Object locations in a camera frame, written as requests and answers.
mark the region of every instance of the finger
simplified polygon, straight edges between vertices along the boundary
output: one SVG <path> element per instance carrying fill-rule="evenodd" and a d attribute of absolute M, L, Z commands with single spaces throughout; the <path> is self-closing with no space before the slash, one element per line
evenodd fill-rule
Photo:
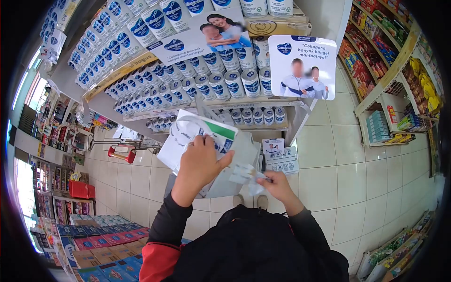
<path fill-rule="evenodd" d="M 230 150 L 227 152 L 227 154 L 225 154 L 219 161 L 219 165 L 221 167 L 221 169 L 223 169 L 224 167 L 228 166 L 233 159 L 233 156 L 235 155 L 235 151 L 234 150 Z"/>
<path fill-rule="evenodd" d="M 210 135 L 205 136 L 205 146 L 211 148 L 215 147 L 215 140 L 213 140 L 213 137 L 211 137 Z"/>
<path fill-rule="evenodd" d="M 197 135 L 196 137 L 194 137 L 194 145 L 197 146 L 203 146 L 203 136 L 202 135 Z"/>

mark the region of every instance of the man on poster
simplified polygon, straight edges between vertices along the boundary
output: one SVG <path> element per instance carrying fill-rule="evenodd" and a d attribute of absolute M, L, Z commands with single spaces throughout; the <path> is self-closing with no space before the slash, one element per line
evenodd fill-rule
<path fill-rule="evenodd" d="M 291 75 L 282 79 L 280 92 L 282 96 L 315 97 L 313 81 L 304 77 L 304 63 L 301 59 L 296 58 L 291 62 Z"/>

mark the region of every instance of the white paper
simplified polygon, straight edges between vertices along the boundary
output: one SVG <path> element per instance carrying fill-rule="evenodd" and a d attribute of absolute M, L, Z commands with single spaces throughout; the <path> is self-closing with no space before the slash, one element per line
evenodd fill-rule
<path fill-rule="evenodd" d="M 335 98 L 335 41 L 291 35 L 273 35 L 268 40 L 275 96 Z"/>

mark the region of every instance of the hand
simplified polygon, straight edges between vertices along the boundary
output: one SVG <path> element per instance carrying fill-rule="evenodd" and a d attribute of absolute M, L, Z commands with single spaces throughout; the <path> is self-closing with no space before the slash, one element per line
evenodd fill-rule
<path fill-rule="evenodd" d="M 215 142 L 211 136 L 198 135 L 183 153 L 180 170 L 171 195 L 181 207 L 189 207 L 199 191 L 232 162 L 235 151 L 230 150 L 216 160 Z"/>

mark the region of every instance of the pink box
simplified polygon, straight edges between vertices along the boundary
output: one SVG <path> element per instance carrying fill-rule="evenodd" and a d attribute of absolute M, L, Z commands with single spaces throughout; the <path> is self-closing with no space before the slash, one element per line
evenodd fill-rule
<path fill-rule="evenodd" d="M 94 249 L 94 245 L 91 243 L 91 241 L 88 238 L 78 238 L 74 239 L 76 249 L 79 251 L 86 251 L 89 249 Z"/>
<path fill-rule="evenodd" d="M 123 239 L 127 242 L 135 242 L 138 241 L 138 237 L 136 237 L 133 233 L 129 232 L 129 231 L 125 231 L 125 232 L 121 232 L 121 233 L 117 233 L 117 235 L 122 236 Z"/>
<path fill-rule="evenodd" d="M 110 243 L 111 246 L 120 245 L 123 243 L 127 243 L 124 241 L 123 236 L 118 236 L 117 233 L 113 234 L 104 234 L 101 235 L 108 243 Z"/>
<path fill-rule="evenodd" d="M 103 248 L 103 247 L 111 247 L 111 244 L 108 243 L 102 236 L 91 236 L 88 237 L 91 241 L 94 248 Z"/>

